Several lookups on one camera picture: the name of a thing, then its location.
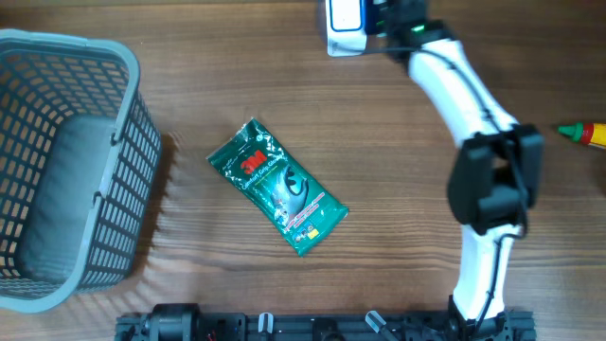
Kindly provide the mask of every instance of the wooden table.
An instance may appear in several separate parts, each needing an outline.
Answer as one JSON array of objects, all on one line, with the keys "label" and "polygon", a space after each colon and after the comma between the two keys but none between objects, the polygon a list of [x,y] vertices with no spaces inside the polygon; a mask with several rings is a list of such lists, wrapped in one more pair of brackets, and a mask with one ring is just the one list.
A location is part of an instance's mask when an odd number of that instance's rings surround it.
[{"label": "wooden table", "polygon": [[[606,121],[606,6],[435,0],[432,13],[502,105],[545,137],[507,305],[535,312],[541,340],[603,339],[606,154],[554,126]],[[329,58],[314,15],[313,2],[0,11],[3,27],[128,45],[164,143],[133,275],[45,314],[2,311],[0,340],[107,340],[116,317],[162,302],[249,314],[446,307],[461,248],[445,198],[452,139],[399,65]],[[205,161],[249,117],[350,208],[306,258]]]}]

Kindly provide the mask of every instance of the bottle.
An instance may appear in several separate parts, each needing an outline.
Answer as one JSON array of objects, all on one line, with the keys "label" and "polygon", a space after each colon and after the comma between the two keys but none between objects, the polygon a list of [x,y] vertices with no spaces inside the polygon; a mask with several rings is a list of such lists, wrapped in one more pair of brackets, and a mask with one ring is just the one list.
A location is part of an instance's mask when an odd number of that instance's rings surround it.
[{"label": "bottle", "polygon": [[577,123],[573,125],[560,126],[558,132],[570,137],[572,141],[584,145],[606,149],[606,124],[602,123]]}]

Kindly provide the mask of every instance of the gray plastic basket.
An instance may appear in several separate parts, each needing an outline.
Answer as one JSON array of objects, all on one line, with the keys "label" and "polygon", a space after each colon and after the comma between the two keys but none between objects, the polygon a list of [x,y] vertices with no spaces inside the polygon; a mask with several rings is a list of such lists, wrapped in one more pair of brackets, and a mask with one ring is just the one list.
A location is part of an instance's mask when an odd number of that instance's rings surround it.
[{"label": "gray plastic basket", "polygon": [[0,30],[0,308],[130,272],[161,152],[138,83],[119,43]]}]

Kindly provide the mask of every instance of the green bottle cap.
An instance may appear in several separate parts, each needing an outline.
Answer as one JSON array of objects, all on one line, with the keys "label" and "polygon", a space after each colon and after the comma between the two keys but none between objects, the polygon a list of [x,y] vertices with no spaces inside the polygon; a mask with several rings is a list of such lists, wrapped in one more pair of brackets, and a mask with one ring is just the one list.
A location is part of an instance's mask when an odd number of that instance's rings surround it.
[{"label": "green bottle cap", "polygon": [[583,124],[579,122],[574,125],[560,126],[558,127],[558,132],[564,136],[570,137],[570,139],[575,142],[579,142],[580,137],[583,135]]}]

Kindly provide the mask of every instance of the basket bottom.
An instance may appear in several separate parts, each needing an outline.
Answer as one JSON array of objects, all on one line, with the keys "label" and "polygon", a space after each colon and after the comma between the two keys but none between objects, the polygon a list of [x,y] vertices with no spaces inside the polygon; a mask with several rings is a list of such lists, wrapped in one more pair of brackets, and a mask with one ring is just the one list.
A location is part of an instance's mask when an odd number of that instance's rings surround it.
[{"label": "basket bottom", "polygon": [[18,245],[23,277],[64,282],[72,273],[115,122],[73,116],[58,130]]}]

